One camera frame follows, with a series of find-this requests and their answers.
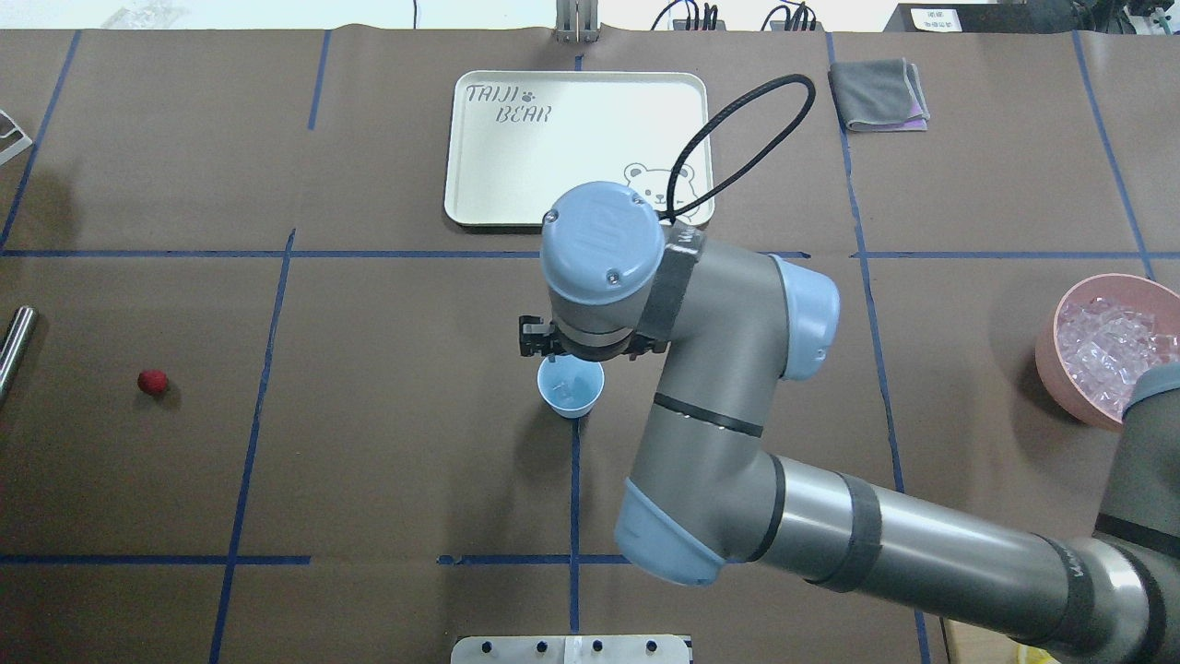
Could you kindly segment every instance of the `black cable bundle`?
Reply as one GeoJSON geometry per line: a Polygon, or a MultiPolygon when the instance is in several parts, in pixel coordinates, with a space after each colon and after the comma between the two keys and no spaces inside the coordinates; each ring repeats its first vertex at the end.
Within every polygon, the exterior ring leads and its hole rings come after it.
{"type": "Polygon", "coordinates": [[[696,5],[696,0],[673,0],[667,7],[656,14],[656,20],[651,21],[651,29],[658,27],[660,19],[664,18],[664,14],[680,2],[684,2],[688,6],[688,15],[684,17],[684,29],[717,29],[717,6],[709,6],[709,4],[706,2],[704,11],[702,12],[696,5]]]}
{"type": "Polygon", "coordinates": [[[689,8],[688,15],[684,18],[684,22],[686,22],[686,25],[689,26],[689,29],[691,29],[693,24],[700,24],[701,22],[701,8],[696,5],[696,0],[671,0],[671,2],[668,2],[667,7],[664,7],[663,9],[660,11],[658,14],[656,14],[656,20],[651,21],[651,29],[655,29],[656,26],[660,25],[660,19],[662,19],[663,15],[667,14],[669,9],[671,9],[673,7],[675,7],[676,5],[678,5],[681,2],[684,2],[686,5],[690,5],[691,6],[689,8]]]}
{"type": "Polygon", "coordinates": [[[702,126],[701,130],[697,131],[695,136],[689,138],[688,144],[684,145],[684,149],[680,152],[680,156],[676,157],[676,163],[673,164],[671,167],[673,175],[668,178],[668,198],[667,198],[668,206],[667,209],[664,209],[664,211],[660,212],[660,218],[675,219],[677,216],[691,209],[695,209],[701,203],[716,196],[726,186],[729,186],[730,184],[736,182],[741,176],[749,172],[752,167],[758,165],[758,162],[762,160],[762,157],[771,153],[771,150],[778,147],[779,143],[782,143],[782,140],[787,136],[789,136],[791,132],[794,131],[796,126],[799,126],[799,123],[804,121],[804,118],[807,117],[807,112],[811,111],[812,104],[814,103],[815,103],[815,84],[812,83],[809,78],[807,78],[801,73],[792,73],[775,78],[773,80],[768,80],[762,85],[759,85],[758,87],[750,90],[749,92],[730,101],[728,106],[721,109],[721,111],[717,112],[717,114],[713,116],[713,119],[704,123],[704,126],[702,126]],[[765,147],[759,150],[759,152],[754,155],[754,157],[750,160],[746,162],[746,165],[738,169],[738,172],[727,177],[726,180],[722,182],[721,184],[717,184],[713,189],[709,189],[709,191],[706,192],[700,198],[693,200],[691,203],[684,205],[683,208],[674,209],[676,200],[675,197],[676,179],[677,179],[676,173],[678,173],[680,169],[684,166],[684,163],[688,162],[688,156],[693,153],[693,150],[695,150],[696,146],[700,145],[702,140],[704,140],[704,137],[712,133],[713,130],[717,127],[717,125],[720,125],[722,121],[726,120],[726,118],[736,112],[738,109],[741,109],[746,104],[749,104],[754,99],[758,99],[759,97],[766,94],[767,92],[771,92],[772,90],[776,90],[779,87],[782,87],[784,85],[789,85],[792,83],[799,83],[807,88],[807,99],[804,101],[802,107],[799,109],[799,112],[795,114],[795,118],[791,120],[791,124],[788,124],[786,129],[784,129],[774,138],[772,138],[771,142],[767,143],[765,147]]]}
{"type": "Polygon", "coordinates": [[[766,29],[766,26],[771,25],[771,19],[774,18],[774,13],[782,9],[785,17],[782,19],[782,29],[789,32],[804,32],[815,29],[817,19],[815,11],[807,6],[807,1],[802,0],[800,2],[792,2],[791,0],[782,0],[781,5],[776,5],[769,13],[766,14],[766,19],[762,21],[762,27],[759,32],[766,29]],[[791,7],[794,6],[794,13],[791,12],[791,7]]]}

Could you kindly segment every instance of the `blue plastic cup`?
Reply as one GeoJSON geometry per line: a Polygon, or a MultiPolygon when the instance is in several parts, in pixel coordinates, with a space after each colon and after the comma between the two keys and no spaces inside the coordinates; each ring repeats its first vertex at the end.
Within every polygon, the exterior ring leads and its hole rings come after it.
{"type": "Polygon", "coordinates": [[[557,415],[569,420],[590,413],[605,382],[601,364],[573,356],[550,356],[537,369],[540,397],[557,415]]]}

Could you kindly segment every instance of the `metal plate with holes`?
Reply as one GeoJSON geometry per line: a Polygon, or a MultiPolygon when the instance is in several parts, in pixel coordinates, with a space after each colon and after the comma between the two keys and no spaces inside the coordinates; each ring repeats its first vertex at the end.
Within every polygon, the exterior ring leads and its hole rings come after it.
{"type": "Polygon", "coordinates": [[[467,637],[451,664],[691,664],[691,643],[671,635],[467,637]]]}
{"type": "MultiPolygon", "coordinates": [[[[707,120],[690,73],[468,72],[454,86],[446,212],[464,225],[539,225],[558,196],[594,180],[663,210],[673,163],[707,120]]],[[[677,206],[712,188],[706,139],[681,169],[677,206]]],[[[684,221],[712,215],[708,200],[684,221]]]]}

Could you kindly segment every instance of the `red ball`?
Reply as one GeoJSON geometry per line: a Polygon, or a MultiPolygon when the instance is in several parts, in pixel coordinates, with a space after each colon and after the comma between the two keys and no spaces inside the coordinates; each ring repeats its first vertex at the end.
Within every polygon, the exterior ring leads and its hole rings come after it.
{"type": "Polygon", "coordinates": [[[139,373],[139,389],[145,395],[158,397],[168,392],[168,376],[157,369],[139,373]]]}

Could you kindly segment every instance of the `pink bowl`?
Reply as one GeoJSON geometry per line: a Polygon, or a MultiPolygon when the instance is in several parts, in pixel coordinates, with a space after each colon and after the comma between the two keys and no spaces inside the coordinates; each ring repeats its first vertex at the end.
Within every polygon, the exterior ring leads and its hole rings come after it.
{"type": "Polygon", "coordinates": [[[1053,317],[1036,341],[1036,369],[1053,399],[1070,415],[1087,425],[1112,432],[1122,430],[1122,419],[1107,415],[1082,394],[1069,377],[1057,346],[1057,318],[1068,303],[1084,304],[1094,297],[1108,297],[1120,304],[1155,315],[1155,331],[1180,335],[1180,295],[1159,283],[1133,274],[1099,274],[1077,282],[1057,302],[1053,317]]]}

